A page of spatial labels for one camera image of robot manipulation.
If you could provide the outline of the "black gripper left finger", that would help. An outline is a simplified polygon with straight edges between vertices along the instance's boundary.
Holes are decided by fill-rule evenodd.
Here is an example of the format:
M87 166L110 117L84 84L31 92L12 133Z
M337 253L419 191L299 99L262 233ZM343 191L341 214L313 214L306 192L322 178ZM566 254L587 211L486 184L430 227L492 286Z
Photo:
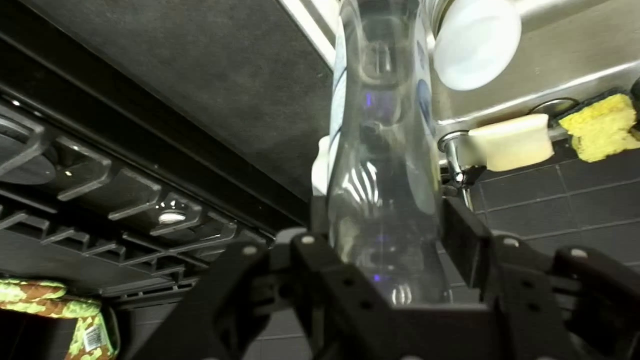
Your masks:
M290 307L290 247L227 247L132 360L242 360L274 312Z

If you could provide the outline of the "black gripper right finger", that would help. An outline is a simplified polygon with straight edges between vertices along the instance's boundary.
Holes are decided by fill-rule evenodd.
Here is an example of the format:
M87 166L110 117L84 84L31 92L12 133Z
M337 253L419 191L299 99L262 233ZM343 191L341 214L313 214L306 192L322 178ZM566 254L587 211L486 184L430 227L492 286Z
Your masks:
M551 257L443 201L441 247L497 318L510 360L640 360L640 275L587 247Z

